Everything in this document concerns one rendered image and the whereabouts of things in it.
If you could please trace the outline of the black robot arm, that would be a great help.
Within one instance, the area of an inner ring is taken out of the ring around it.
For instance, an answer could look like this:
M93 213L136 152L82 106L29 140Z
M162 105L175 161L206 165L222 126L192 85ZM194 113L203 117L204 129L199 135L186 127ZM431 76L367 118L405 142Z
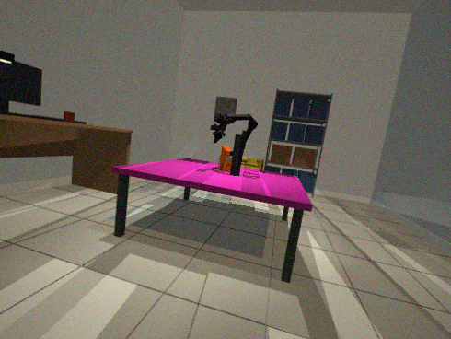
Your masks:
M234 114L234 113L227 113L224 115L216 114L214 116L214 120L218 123L220 123L221 125L223 125L224 127L226 127L228 124L230 124L231 122L234 121L238 121L238 120L249 120L249 124L248 124L248 129L246 131L246 136L245 136L245 143L244 143L244 149L246 146L246 142L252 132L252 130L254 130L257 126L258 123L255 121L255 119L252 118L252 116L250 114ZM217 130L219 131L220 126L218 126L217 124L211 125L211 130ZM244 152L243 149L243 152Z

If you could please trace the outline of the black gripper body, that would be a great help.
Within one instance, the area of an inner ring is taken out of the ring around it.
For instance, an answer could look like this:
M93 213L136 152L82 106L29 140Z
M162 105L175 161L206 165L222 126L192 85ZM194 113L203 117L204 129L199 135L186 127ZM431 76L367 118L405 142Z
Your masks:
M219 134L219 135L221 135L221 136L225 136L226 135L226 133L224 133L224 130L225 130L225 127L223 126L223 125L219 125L220 126L220 128L219 128L219 131L215 131L215 132L213 132L213 134Z

